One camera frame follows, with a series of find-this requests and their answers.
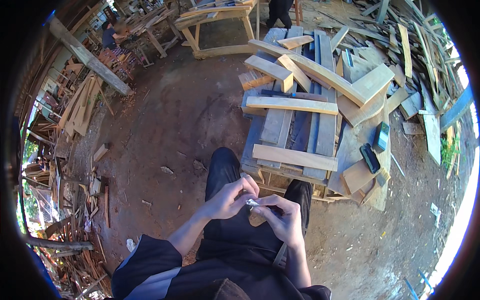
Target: hand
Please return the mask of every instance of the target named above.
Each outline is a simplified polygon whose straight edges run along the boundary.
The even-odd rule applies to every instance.
[[[237,200],[239,193],[246,190]],[[229,219],[235,216],[248,199],[257,199],[260,188],[250,175],[242,173],[242,178],[228,183],[210,200],[200,207],[198,213],[209,219]]]
[[[270,195],[256,202],[252,211],[263,216],[273,229],[276,237],[285,242],[288,247],[297,248],[304,244],[301,231],[300,205],[278,195]],[[280,217],[276,216],[266,205],[275,205],[283,210]]]

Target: carpentry workshop floor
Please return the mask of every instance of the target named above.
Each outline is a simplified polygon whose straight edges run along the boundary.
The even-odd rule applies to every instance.
[[[312,13],[311,8],[328,12],[317,2],[304,1],[303,7],[305,15]],[[335,7],[336,17],[344,19],[339,1],[329,7]],[[243,43],[246,38],[237,41]],[[87,136],[74,143],[71,175],[79,178],[85,176],[90,156],[98,147],[103,143],[110,146],[110,151],[94,162],[97,174],[109,178],[110,228],[102,201],[94,217],[94,226],[101,229],[109,272],[129,255],[127,239],[137,242],[143,233],[164,239],[204,202],[207,171],[195,168],[195,160],[208,168],[211,154],[222,146],[241,157],[250,121],[239,108],[243,90],[237,76],[247,71],[242,63],[247,57],[197,61],[189,47],[177,45],[167,58],[134,74],[136,94],[122,102],[113,100],[114,117],[106,107],[98,109]],[[462,129],[471,126],[471,119],[470,123],[463,120]],[[431,273],[438,261],[434,251],[441,252],[442,239],[453,223],[451,203],[457,209],[460,205],[473,164],[473,154],[464,149],[471,136],[462,130],[462,153],[467,158],[460,163],[459,177],[452,175],[446,181],[443,167],[427,156],[424,136],[405,136],[403,121],[398,110],[390,115],[392,153],[405,177],[392,162],[383,212],[345,200],[312,203],[306,236],[312,282],[329,287],[334,299],[398,299],[406,295],[403,277],[415,287],[420,284],[417,268]],[[163,166],[173,174],[164,173]],[[432,202],[442,211],[439,229],[430,213]],[[192,251],[184,263],[193,263],[194,257]]]

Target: brush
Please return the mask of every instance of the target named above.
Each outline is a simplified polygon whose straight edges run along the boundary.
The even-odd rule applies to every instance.
[[[368,193],[363,197],[362,201],[360,202],[360,205],[365,204],[365,202],[367,202],[371,198],[371,196],[373,195],[373,192],[377,188],[382,188],[390,178],[391,178],[390,174],[388,174],[387,170],[382,167],[378,171],[377,175],[373,178],[373,186],[368,191]]]

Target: dark shirt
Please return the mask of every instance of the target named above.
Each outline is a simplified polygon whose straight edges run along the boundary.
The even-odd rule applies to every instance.
[[[115,49],[117,45],[115,44],[115,39],[113,35],[115,33],[115,29],[107,28],[102,35],[102,44],[103,48],[109,48],[110,50]]]
[[[218,242],[216,248],[230,247]],[[272,267],[271,261],[255,248],[236,247],[227,252],[229,255],[182,267],[182,256],[169,241],[142,235],[130,256],[113,273],[113,296],[115,299],[188,299],[186,295],[205,293],[215,287],[216,282],[225,282],[228,278],[238,287],[237,293],[243,291],[247,297],[237,299],[330,299],[331,292],[324,286],[295,288],[285,274]]]

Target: dirt floor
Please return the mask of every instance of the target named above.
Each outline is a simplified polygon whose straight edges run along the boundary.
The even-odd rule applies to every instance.
[[[345,22],[346,13],[359,14],[355,6],[338,0],[331,4],[306,0],[303,9],[305,21],[327,18],[315,10]],[[267,10],[262,10],[262,21]],[[255,28],[255,11],[251,19]],[[316,28],[314,23],[302,25]],[[266,28],[261,28],[261,34],[266,34]],[[246,43],[241,22],[224,20],[202,26],[201,48],[224,46],[210,41],[225,40]],[[194,160],[208,168],[211,154],[221,146],[241,157],[250,120],[243,118],[239,108],[243,90],[237,76],[247,71],[242,63],[247,57],[197,61],[190,48],[178,44],[168,51],[167,58],[156,59],[146,70],[137,68],[133,81],[136,95],[123,102],[119,97],[113,100],[115,117],[106,107],[97,109],[87,136],[75,141],[71,174],[84,181],[90,156],[102,143],[110,145],[110,151],[94,163],[97,174],[109,178],[110,228],[105,223],[103,201],[94,217],[109,272],[128,256],[128,238],[137,241],[141,234],[148,234],[164,239],[204,202],[207,171],[195,169]],[[438,261],[435,251],[441,252],[444,246],[442,238],[454,218],[451,203],[458,209],[471,164],[462,159],[459,177],[453,175],[446,181],[445,169],[426,153],[425,136],[405,136],[403,121],[399,111],[390,115],[392,153],[405,177],[392,162],[384,211],[351,201],[312,203],[306,236],[309,268],[313,283],[329,287],[333,299],[407,299],[403,278],[419,293],[422,285],[417,268],[431,274]],[[471,130],[468,128],[462,124],[462,134]],[[462,136],[462,148],[468,146],[465,140],[469,138],[471,134]],[[163,173],[161,166],[174,174]],[[443,213],[439,229],[430,213],[432,202]],[[192,262],[194,251],[184,263]]]

